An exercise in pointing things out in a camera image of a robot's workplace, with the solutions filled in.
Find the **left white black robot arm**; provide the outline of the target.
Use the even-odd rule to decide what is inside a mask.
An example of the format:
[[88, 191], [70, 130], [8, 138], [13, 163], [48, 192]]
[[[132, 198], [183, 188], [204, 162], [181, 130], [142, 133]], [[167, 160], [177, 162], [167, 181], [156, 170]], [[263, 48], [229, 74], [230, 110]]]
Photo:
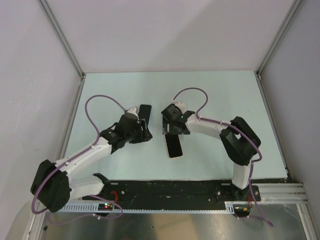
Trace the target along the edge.
[[38, 167], [30, 192], [47, 210], [55, 213], [70, 200], [95, 195], [107, 199], [111, 194], [110, 181], [101, 173], [87, 179], [76, 179], [76, 175], [102, 158], [123, 148], [126, 143], [139, 144], [152, 139], [148, 125], [151, 112], [128, 110], [111, 127], [98, 133], [93, 143], [80, 152], [51, 162], [44, 160]]

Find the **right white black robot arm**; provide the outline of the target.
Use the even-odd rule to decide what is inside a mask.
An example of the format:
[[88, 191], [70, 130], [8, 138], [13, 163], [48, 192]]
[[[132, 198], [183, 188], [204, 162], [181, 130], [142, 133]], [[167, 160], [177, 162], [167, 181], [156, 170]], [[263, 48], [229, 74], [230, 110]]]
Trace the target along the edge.
[[241, 201], [249, 195], [253, 165], [262, 160], [261, 140], [242, 117], [230, 122], [200, 117], [198, 112], [186, 110], [183, 102], [171, 103], [161, 114], [166, 135], [196, 133], [220, 140], [233, 162], [232, 197]]

